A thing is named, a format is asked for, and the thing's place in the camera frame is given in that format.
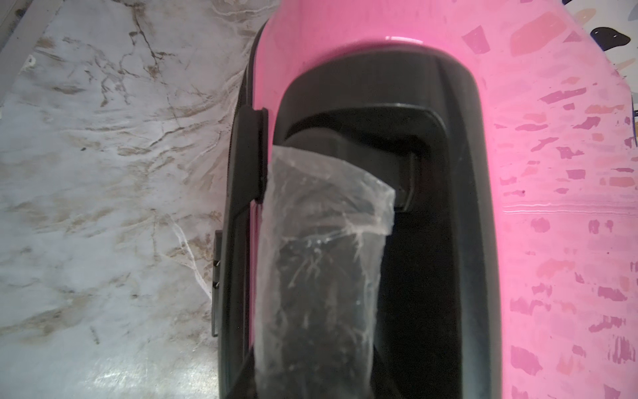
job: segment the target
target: marble surface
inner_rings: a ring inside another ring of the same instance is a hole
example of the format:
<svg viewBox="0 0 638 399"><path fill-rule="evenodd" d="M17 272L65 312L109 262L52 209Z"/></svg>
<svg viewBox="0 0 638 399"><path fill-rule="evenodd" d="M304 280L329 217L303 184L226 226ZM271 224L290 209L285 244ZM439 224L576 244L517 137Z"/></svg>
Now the marble surface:
<svg viewBox="0 0 638 399"><path fill-rule="evenodd" d="M217 397L211 234L273 10L64 2L0 120L2 398Z"/></svg>

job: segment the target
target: plastic wrap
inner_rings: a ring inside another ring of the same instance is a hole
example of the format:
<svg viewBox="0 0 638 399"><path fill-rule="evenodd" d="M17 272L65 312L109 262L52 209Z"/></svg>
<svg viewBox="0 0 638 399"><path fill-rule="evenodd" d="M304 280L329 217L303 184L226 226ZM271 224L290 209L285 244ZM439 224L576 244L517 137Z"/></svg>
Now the plastic wrap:
<svg viewBox="0 0 638 399"><path fill-rule="evenodd" d="M394 190L347 162L275 146L257 264L260 399L367 398Z"/></svg>

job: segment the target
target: black hinge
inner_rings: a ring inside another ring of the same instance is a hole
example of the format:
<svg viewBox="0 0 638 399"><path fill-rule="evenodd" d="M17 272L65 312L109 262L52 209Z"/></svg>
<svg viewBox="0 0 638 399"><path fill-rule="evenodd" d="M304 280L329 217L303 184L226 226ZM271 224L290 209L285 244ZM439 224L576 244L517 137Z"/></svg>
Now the black hinge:
<svg viewBox="0 0 638 399"><path fill-rule="evenodd" d="M219 306L219 263L221 262L221 238L222 232L221 230L215 230L215 239L213 241L213 249L212 249L212 311L211 311L211 322L212 322L212 335L218 336L219 331L217 331L217 326L219 322L217 318L219 317L219 312L217 307Z"/></svg>

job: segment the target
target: pink plastic casing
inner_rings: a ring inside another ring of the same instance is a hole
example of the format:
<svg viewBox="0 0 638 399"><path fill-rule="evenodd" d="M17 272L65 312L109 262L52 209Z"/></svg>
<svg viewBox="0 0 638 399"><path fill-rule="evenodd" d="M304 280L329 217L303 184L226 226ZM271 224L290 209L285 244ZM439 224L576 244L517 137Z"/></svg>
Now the pink plastic casing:
<svg viewBox="0 0 638 399"><path fill-rule="evenodd" d="M268 110L271 142L296 77L394 42L442 50L477 81L503 397L638 398L638 151L628 86L558 0L282 0L255 61L253 107ZM256 244L257 207L253 216Z"/></svg>

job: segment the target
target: black plastic opening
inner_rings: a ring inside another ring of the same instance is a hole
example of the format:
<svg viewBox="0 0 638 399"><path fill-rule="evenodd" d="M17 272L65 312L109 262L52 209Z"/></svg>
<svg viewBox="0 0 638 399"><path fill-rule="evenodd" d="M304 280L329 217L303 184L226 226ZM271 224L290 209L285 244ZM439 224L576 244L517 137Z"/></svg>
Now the black plastic opening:
<svg viewBox="0 0 638 399"><path fill-rule="evenodd" d="M405 399L500 397L498 265L479 94L441 52L393 46L297 78L274 144L397 190L375 347Z"/></svg>

